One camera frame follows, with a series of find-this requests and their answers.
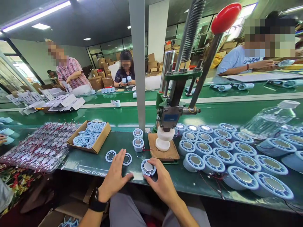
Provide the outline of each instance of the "ceiling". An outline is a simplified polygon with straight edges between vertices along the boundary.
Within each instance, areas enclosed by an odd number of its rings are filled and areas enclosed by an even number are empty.
[[[148,29],[148,7],[161,0],[145,0],[145,30]],[[257,0],[238,0],[243,6],[253,4]],[[264,2],[279,2],[280,10],[298,6],[302,0],[260,0],[257,7],[263,11]],[[203,16],[218,13],[234,0],[206,0]],[[58,0],[10,0],[1,3],[0,25],[3,27],[22,16],[43,11]],[[9,38],[43,42],[45,38],[58,44],[74,46],[90,46],[131,35],[128,0],[71,0],[72,5],[58,10],[30,24],[9,31]],[[190,5],[190,0],[170,0],[167,26],[182,23],[186,20],[184,13]],[[50,26],[50,29],[32,28],[37,23]]]

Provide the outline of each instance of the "small box of parts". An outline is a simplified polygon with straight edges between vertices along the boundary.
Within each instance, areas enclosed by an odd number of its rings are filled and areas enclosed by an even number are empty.
[[[67,144],[80,150],[98,154],[110,131],[111,127],[108,122],[85,121],[67,140]],[[75,141],[81,145],[74,144],[76,137],[78,139]]]

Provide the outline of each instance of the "fluorescent light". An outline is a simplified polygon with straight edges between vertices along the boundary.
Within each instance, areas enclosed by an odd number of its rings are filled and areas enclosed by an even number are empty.
[[[36,24],[36,25],[33,25],[32,26],[33,28],[37,28],[37,29],[41,29],[41,30],[45,30],[45,29],[48,29],[48,28],[50,28],[50,26],[48,26],[48,25],[44,25],[44,24]]]
[[[23,21],[21,21],[21,22],[19,22],[19,23],[16,23],[16,24],[12,25],[12,26],[9,26],[9,27],[3,29],[3,31],[4,31],[4,32],[11,31],[11,30],[13,30],[13,29],[15,29],[15,28],[18,28],[18,27],[21,27],[21,26],[26,25],[26,24],[28,24],[28,23],[31,23],[31,22],[33,22],[33,21],[35,21],[35,20],[37,20],[37,19],[40,19],[40,18],[42,18],[42,17],[44,17],[44,16],[46,16],[46,15],[48,15],[48,14],[51,14],[51,13],[53,13],[53,12],[59,10],[59,9],[62,9],[62,8],[64,8],[64,7],[66,7],[66,6],[69,6],[69,5],[70,5],[70,2],[69,2],[69,1],[64,2],[64,3],[62,3],[62,4],[60,4],[60,5],[57,5],[57,6],[51,8],[51,9],[49,9],[49,10],[46,10],[46,11],[44,11],[44,12],[42,12],[42,13],[39,13],[39,14],[33,16],[33,17],[30,17],[30,18],[28,18],[28,19],[26,19],[26,20],[23,20]]]

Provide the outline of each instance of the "pants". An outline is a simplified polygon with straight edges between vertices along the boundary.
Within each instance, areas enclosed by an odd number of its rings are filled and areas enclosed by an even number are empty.
[[[201,202],[199,207],[188,207],[188,210],[199,226],[210,227],[206,211]],[[110,199],[109,216],[110,227],[146,227],[146,224],[131,196],[123,193],[117,193]],[[172,210],[169,209],[164,218],[162,227],[178,226],[180,226],[180,224],[177,218],[173,214]]]

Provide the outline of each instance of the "dark blue shirt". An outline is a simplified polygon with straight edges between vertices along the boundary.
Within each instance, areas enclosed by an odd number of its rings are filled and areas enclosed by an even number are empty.
[[[120,83],[122,81],[122,78],[127,78],[126,71],[123,69],[119,69],[116,73],[115,82]],[[129,76],[135,80],[135,75],[132,75],[131,72],[129,72]]]

